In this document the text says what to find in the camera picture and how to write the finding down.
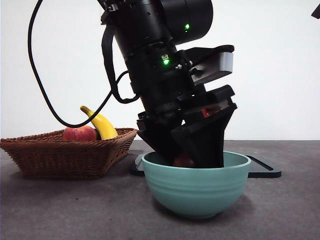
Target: white wall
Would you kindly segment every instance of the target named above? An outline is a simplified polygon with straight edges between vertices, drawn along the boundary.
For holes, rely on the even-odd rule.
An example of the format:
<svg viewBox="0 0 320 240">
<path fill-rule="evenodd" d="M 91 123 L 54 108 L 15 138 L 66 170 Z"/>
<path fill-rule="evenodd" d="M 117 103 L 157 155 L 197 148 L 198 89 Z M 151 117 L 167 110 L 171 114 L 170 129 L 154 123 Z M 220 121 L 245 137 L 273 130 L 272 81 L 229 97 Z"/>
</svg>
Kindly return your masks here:
<svg viewBox="0 0 320 240">
<path fill-rule="evenodd" d="M 1 137 L 64 129 L 49 111 L 30 67 L 27 31 L 36 0 L 1 0 Z M 231 140 L 320 140 L 319 0 L 216 0 L 214 22 L 202 39 L 178 46 L 235 45 L 233 74 L 206 85 L 230 84 L 238 109 L 226 130 Z M 44 0 L 34 25 L 39 75 L 58 114 L 76 124 L 109 92 L 103 66 L 102 8 L 95 0 Z M 115 71 L 126 69 L 114 45 Z M 120 93 L 132 97 L 129 78 Z M 115 127 L 136 126 L 143 111 L 113 98 L 102 110 Z"/>
</svg>

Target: woven basket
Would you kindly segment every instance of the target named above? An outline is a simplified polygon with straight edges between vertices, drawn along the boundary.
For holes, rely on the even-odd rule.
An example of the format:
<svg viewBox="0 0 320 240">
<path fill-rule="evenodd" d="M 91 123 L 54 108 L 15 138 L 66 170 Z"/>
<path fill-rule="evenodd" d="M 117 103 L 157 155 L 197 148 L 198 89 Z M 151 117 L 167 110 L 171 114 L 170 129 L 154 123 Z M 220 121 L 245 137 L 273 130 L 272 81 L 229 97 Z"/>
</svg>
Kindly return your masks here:
<svg viewBox="0 0 320 240">
<path fill-rule="evenodd" d="M 1 139 L 0 147 L 25 178 L 99 179 L 129 153 L 137 135 L 133 128 L 117 128 L 107 140 L 65 141 L 64 130 Z"/>
</svg>

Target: bowl rim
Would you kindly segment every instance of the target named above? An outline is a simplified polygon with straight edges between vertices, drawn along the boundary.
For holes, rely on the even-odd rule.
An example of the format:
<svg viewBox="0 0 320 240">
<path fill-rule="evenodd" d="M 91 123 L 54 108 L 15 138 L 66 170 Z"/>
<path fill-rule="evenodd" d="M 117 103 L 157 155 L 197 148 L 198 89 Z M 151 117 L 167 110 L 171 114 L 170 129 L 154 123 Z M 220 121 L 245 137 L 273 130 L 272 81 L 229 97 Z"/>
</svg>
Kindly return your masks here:
<svg viewBox="0 0 320 240">
<path fill-rule="evenodd" d="M 251 164 L 251 159 L 249 157 L 247 157 L 246 155 L 243 155 L 243 154 L 240 154 L 240 153 L 237 153 L 237 152 L 233 152 L 233 151 L 223 151 L 223 153 L 228 153 L 228 154 L 238 155 L 240 157 L 243 157 L 243 158 L 247 159 L 247 162 L 239 164 L 239 165 L 235 165 L 235 166 L 225 166 L 225 167 L 216 167 L 216 168 L 191 168 L 191 167 L 168 166 L 168 165 L 161 165 L 161 164 L 157 164 L 157 163 L 154 163 L 154 162 L 150 162 L 150 161 L 145 159 L 146 155 L 153 154 L 153 153 L 157 153 L 157 152 L 156 151 L 151 151 L 151 152 L 143 154 L 142 155 L 142 162 L 150 164 L 150 165 L 153 165 L 153 166 L 157 166 L 157 167 L 161 167 L 161 168 L 168 168 L 168 169 L 181 169 L 181 170 L 193 170 L 193 171 L 196 171 L 196 170 L 199 170 L 199 171 L 200 170 L 201 171 L 219 171 L 219 170 L 222 170 L 222 169 L 243 168 L 243 167 Z"/>
</svg>

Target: apple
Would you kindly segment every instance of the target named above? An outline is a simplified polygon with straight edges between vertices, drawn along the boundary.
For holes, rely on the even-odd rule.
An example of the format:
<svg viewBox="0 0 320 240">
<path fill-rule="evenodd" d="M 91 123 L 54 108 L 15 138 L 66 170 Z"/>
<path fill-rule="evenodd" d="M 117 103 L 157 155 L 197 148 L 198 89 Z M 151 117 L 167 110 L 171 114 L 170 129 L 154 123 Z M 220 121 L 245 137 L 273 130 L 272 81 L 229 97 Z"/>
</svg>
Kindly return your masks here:
<svg viewBox="0 0 320 240">
<path fill-rule="evenodd" d="M 63 131 L 62 140 L 95 141 L 97 140 L 97 134 L 95 129 L 87 125 L 78 128 L 67 127 Z"/>
<path fill-rule="evenodd" d="M 178 168 L 195 168 L 196 167 L 196 164 L 194 163 L 194 161 L 192 161 L 191 157 L 185 152 L 182 152 L 179 156 L 175 157 L 172 165 Z"/>
</svg>

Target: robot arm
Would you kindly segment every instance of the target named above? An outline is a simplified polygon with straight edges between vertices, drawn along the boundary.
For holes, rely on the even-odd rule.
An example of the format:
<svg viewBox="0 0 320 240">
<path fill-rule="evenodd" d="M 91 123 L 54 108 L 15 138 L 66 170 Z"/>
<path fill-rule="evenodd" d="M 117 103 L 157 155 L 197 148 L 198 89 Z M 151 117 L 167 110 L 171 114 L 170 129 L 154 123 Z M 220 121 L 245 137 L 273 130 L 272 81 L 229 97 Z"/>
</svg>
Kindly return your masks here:
<svg viewBox="0 0 320 240">
<path fill-rule="evenodd" d="M 229 85 L 207 92 L 204 84 L 232 73 L 234 47 L 176 49 L 207 34 L 211 0 L 99 3 L 105 9 L 102 52 L 111 91 L 124 104 L 140 97 L 145 111 L 138 115 L 139 136 L 169 161 L 187 153 L 198 168 L 223 167 L 224 131 L 237 108 L 234 92 Z M 115 84 L 113 37 L 129 72 L 133 99 L 120 98 Z"/>
<path fill-rule="evenodd" d="M 319 6 L 313 11 L 312 17 L 315 17 L 316 19 L 320 19 L 320 4 Z"/>
</svg>

